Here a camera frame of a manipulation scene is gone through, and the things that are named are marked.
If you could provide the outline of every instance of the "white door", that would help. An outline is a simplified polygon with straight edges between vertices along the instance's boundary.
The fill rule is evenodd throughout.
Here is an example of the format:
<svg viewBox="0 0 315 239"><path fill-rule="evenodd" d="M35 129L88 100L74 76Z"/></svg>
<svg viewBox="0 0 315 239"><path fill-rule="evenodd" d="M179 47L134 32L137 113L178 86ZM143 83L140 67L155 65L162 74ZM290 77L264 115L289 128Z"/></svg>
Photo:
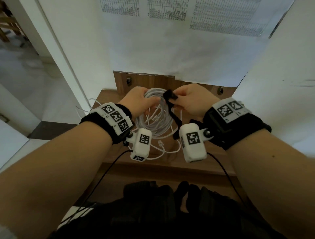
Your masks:
<svg viewBox="0 0 315 239"><path fill-rule="evenodd" d="M0 168L28 141L24 135L0 120Z"/></svg>

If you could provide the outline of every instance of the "black wristband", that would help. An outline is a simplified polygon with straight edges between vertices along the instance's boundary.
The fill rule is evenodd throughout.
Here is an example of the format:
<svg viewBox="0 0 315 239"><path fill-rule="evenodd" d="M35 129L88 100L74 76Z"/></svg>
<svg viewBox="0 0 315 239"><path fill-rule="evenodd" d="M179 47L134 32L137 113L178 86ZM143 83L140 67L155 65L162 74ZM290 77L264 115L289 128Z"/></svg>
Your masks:
<svg viewBox="0 0 315 239"><path fill-rule="evenodd" d="M203 123L210 130L211 135L214 136L209 141L224 150L261 129L267 129L271 132L269 125L251 113L226 123L213 107L206 112Z"/></svg>
<svg viewBox="0 0 315 239"><path fill-rule="evenodd" d="M115 105L117 105L119 108L121 108L122 111L127 116L129 116L129 118L131 119L131 112L130 112L130 110L127 107L125 107L125 106L123 106L121 104L115 104ZM80 124L83 123L83 122L86 122L86 121L95 123L98 126L100 126L101 128L103 128L110 135L110 137L112 138L113 144L118 144L118 143L120 143L122 141L125 141L127 135L129 134L129 132L131 130L131 128L129 128L129 130L123 132L121 135L117 135L115 130L114 130L114 128L112 126L110 126L109 123L102 116L100 116L97 112L88 114L85 117L83 117L81 119Z"/></svg>

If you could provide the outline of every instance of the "hand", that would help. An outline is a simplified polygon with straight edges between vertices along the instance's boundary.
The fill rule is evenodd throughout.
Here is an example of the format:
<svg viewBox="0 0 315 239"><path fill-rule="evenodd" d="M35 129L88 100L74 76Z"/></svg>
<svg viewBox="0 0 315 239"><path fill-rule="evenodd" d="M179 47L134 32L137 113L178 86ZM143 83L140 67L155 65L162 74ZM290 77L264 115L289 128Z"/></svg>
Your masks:
<svg viewBox="0 0 315 239"><path fill-rule="evenodd" d="M118 102L125 107L127 107L132 117L136 118L142 115L148 108L158 105L161 98L158 96L151 96L150 98L144 98L144 94L149 89L144 87L134 87L125 97Z"/></svg>
<svg viewBox="0 0 315 239"><path fill-rule="evenodd" d="M183 85L173 91L178 99L169 101L175 108L184 109L192 115L203 117L214 103L220 101L218 97L198 84Z"/></svg>

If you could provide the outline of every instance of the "forearm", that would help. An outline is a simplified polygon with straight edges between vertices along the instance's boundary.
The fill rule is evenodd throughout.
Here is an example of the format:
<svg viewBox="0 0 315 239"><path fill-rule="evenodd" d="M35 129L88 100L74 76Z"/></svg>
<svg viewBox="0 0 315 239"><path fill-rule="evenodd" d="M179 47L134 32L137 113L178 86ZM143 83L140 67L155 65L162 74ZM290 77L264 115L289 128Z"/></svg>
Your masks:
<svg viewBox="0 0 315 239"><path fill-rule="evenodd" d="M84 122L8 168L0 174L0 224L18 236L30 233L24 230L29 227L37 228L37 236L40 228L44 234L54 230L93 180L111 145L105 130Z"/></svg>
<svg viewBox="0 0 315 239"><path fill-rule="evenodd" d="M247 136L227 154L242 187L263 217L287 236L315 226L315 162L267 130Z"/></svg>

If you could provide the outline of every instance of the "paper sheet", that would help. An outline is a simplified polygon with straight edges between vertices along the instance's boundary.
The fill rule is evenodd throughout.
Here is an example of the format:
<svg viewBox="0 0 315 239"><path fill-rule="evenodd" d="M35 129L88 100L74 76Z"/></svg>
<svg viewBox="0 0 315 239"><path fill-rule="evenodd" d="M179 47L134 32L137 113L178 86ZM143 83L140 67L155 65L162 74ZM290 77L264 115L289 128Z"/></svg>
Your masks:
<svg viewBox="0 0 315 239"><path fill-rule="evenodd" d="M101 0L115 71L236 87L294 0Z"/></svg>

